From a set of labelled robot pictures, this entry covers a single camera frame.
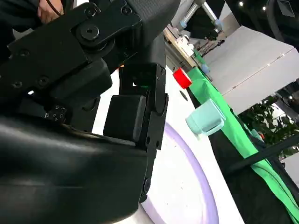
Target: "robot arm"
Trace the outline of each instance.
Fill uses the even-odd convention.
[[[168,104],[161,32],[178,5],[114,0],[101,12],[86,3],[9,46],[0,67],[2,223],[111,223],[146,199]],[[73,129],[74,108],[109,89],[121,64],[104,136]],[[44,118],[20,114],[24,98]]]

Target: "person's hand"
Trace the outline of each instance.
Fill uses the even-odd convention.
[[[50,0],[50,2],[60,14],[64,13],[61,0]],[[51,22],[58,17],[46,0],[40,0],[37,14],[43,24]]]

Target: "white wall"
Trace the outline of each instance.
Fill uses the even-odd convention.
[[[299,187],[299,153],[296,153],[282,160],[285,163],[285,170]]]
[[[299,54],[293,46],[246,27],[204,59],[213,85],[237,114],[299,78]]]
[[[222,31],[226,36],[230,36],[240,27],[237,19],[233,15],[226,2],[224,3],[219,20],[222,22]]]
[[[77,7],[85,2],[88,2],[88,0],[74,0],[74,7]]]

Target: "purple ring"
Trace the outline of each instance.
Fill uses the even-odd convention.
[[[203,192],[203,201],[206,206],[206,213],[203,214],[202,224],[218,224],[219,217],[215,198],[213,196],[212,189],[206,178],[206,175],[202,167],[200,166],[198,160],[196,159],[190,147],[183,140],[183,138],[168,123],[165,123],[164,133],[168,134],[173,140],[176,141],[176,143],[181,147],[181,149],[183,149],[189,163],[191,164],[196,174],[200,188]],[[149,198],[142,203],[142,207],[155,224],[166,224],[166,222],[159,215]]]

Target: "mug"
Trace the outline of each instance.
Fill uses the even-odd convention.
[[[226,118],[216,103],[209,99],[186,118],[187,125],[195,134],[207,136],[219,131]]]

